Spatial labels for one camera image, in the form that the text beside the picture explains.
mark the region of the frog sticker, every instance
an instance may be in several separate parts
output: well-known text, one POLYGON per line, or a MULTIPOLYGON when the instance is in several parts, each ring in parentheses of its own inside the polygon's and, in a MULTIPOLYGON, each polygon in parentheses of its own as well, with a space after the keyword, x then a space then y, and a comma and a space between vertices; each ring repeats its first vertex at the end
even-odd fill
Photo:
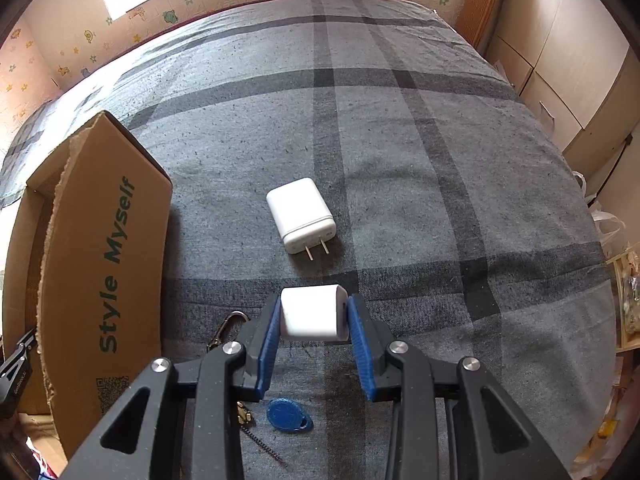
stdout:
POLYGON ((162 17, 167 23, 177 23, 178 16, 175 15, 175 10, 166 10, 162 13, 162 17))

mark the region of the plaid blanket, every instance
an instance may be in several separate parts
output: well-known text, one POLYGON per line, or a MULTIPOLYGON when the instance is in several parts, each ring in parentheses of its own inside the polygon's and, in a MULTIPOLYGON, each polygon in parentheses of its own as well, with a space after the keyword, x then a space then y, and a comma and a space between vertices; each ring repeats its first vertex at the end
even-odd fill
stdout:
MULTIPOLYGON (((169 357, 201 355, 229 311, 258 316, 285 286, 340 283, 430 356, 484 361, 565 464, 596 430, 614 321, 593 223, 533 115, 432 10, 276 0, 191 23, 46 105, 5 161, 4 196, 32 164, 28 138, 46 154, 102 108, 174 182, 169 357), (265 200, 306 176, 337 223, 312 262, 284 251, 265 200)), ((366 402, 350 345, 281 342, 266 400, 252 431, 289 465, 243 437, 248 479, 384 478, 390 406, 366 402), (311 432, 267 423, 279 396, 311 432)), ((445 478, 441 409, 439 423, 445 478)))

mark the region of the box flap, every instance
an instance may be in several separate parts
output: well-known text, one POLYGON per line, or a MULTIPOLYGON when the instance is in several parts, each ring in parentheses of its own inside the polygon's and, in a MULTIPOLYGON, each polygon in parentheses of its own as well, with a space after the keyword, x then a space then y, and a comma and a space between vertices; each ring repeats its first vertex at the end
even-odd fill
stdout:
POLYGON ((42 259, 38 340, 71 456, 160 354, 160 286, 172 185, 113 117, 70 138, 42 259))
POLYGON ((53 472, 58 476, 62 474, 66 467, 66 457, 52 416, 18 413, 18 421, 24 434, 31 439, 33 447, 43 456, 53 472))

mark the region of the blue gripper pad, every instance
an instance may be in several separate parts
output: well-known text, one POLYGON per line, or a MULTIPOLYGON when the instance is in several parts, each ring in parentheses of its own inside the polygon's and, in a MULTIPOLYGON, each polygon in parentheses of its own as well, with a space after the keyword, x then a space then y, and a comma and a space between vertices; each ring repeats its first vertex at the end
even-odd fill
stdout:
POLYGON ((278 352, 278 343, 280 342, 280 298, 276 301, 276 305, 271 315, 271 321, 264 336, 264 343, 258 357, 258 381, 255 389, 261 399, 264 393, 271 386, 271 374, 273 374, 273 364, 276 361, 276 353, 278 352))
POLYGON ((358 367, 360 386, 362 386, 367 399, 373 400, 376 394, 376 383, 373 380, 373 362, 362 320, 358 314, 358 308, 356 307, 353 296, 349 296, 347 300, 347 322, 349 323, 349 332, 351 333, 353 358, 358 367))

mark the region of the white charger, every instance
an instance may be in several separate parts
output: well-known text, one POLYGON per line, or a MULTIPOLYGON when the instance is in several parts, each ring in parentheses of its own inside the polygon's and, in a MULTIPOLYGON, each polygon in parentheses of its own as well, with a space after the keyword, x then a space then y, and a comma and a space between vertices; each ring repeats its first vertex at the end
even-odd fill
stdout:
POLYGON ((267 203, 287 253, 306 250, 313 260, 309 249, 322 244, 329 254, 325 242, 335 236, 335 221, 313 180, 301 178, 272 189, 267 203))
POLYGON ((347 291, 340 285, 297 286, 280 293, 280 337, 347 341, 347 291))

